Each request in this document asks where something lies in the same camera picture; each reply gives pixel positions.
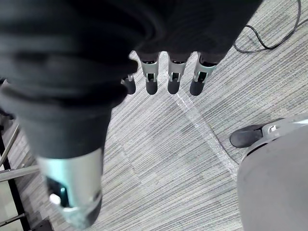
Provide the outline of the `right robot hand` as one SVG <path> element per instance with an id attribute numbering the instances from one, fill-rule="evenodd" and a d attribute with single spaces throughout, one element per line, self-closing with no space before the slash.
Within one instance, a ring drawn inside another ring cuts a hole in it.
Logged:
<path id="1" fill-rule="evenodd" d="M 257 11 L 259 0 L 3 0 L 0 105 L 16 116 L 50 201 L 71 226 L 94 224 L 102 205 L 103 152 L 112 109 L 142 68 L 157 91 L 168 54 L 168 91 L 199 53 L 192 94 Z"/>

